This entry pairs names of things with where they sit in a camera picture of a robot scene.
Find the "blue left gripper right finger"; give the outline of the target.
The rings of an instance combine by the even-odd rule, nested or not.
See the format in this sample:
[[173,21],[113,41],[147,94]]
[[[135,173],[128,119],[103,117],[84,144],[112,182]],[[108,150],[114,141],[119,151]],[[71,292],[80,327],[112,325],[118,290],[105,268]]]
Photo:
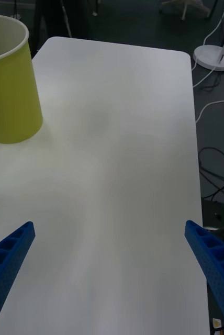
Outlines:
[[185,238],[224,316],[224,241],[191,220],[186,222]]

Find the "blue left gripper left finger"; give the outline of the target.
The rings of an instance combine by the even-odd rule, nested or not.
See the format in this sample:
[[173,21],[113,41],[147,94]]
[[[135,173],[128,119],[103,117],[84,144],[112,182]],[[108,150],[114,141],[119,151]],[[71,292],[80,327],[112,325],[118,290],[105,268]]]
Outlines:
[[29,221],[0,241],[0,312],[35,236]]

